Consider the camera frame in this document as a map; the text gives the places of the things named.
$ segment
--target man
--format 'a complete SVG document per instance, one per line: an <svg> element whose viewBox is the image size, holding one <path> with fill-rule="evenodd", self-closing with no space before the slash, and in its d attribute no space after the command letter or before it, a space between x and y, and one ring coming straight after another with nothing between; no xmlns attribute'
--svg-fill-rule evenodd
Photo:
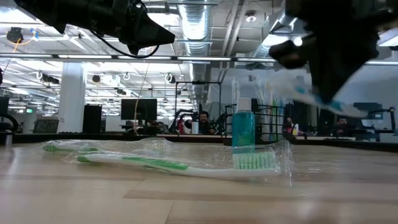
<svg viewBox="0 0 398 224"><path fill-rule="evenodd" d="M347 119L340 117L338 118L337 125L333 127L332 134L334 136L349 136L349 129L352 127L347 124Z"/></svg>
<svg viewBox="0 0 398 224"><path fill-rule="evenodd" d="M199 133L201 134L214 134L216 130L210 127L210 123L208 122L209 113L206 111L200 112L199 115Z"/></svg>

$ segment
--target clear plastic bag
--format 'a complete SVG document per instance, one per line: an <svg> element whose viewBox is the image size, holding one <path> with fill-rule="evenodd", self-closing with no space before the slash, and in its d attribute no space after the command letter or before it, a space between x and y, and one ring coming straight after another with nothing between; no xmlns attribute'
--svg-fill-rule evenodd
<svg viewBox="0 0 398 224"><path fill-rule="evenodd" d="M146 138L141 141L93 141L93 140L57 140L45 142L40 146L43 150L52 153L64 153L62 159L65 162L92 162L90 159L100 163L113 163L128 165L131 163L136 167L150 167L166 170L181 175L194 175L207 177L209 170L212 174L209 177L220 178L246 175L260 176L257 172L234 170L232 149L222 145L206 144L179 144L170 142L163 138ZM288 141L281 141L266 146L256 146L256 152L271 152L275 154L274 170L269 172L272 176L289 177L287 174L292 165L292 145ZM184 173L169 170L168 166L176 164L184 165L195 172Z"/></svg>

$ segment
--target pillar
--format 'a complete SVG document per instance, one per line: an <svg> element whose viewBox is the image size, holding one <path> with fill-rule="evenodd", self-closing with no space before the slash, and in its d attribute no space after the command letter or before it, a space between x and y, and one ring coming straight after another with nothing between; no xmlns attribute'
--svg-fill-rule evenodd
<svg viewBox="0 0 398 224"><path fill-rule="evenodd" d="M32 134L37 120L37 107L27 107L24 114L24 134Z"/></svg>
<svg viewBox="0 0 398 224"><path fill-rule="evenodd" d="M58 133L83 130L86 71L82 63L63 63Z"/></svg>
<svg viewBox="0 0 398 224"><path fill-rule="evenodd" d="M398 61L398 51L391 50L391 57L393 61Z"/></svg>

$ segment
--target teal bottle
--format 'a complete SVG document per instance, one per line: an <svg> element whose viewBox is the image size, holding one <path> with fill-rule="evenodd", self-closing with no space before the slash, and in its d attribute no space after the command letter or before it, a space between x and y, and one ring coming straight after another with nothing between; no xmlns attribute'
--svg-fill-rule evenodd
<svg viewBox="0 0 398 224"><path fill-rule="evenodd" d="M239 98L238 110L232 118L232 153L254 152L256 132L251 98Z"/></svg>

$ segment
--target bottle cap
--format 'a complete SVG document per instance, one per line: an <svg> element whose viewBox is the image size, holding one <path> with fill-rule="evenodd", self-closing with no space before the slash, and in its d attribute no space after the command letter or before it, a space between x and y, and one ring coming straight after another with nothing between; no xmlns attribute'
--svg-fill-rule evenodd
<svg viewBox="0 0 398 224"><path fill-rule="evenodd" d="M251 98L239 98L238 111L251 111Z"/></svg>

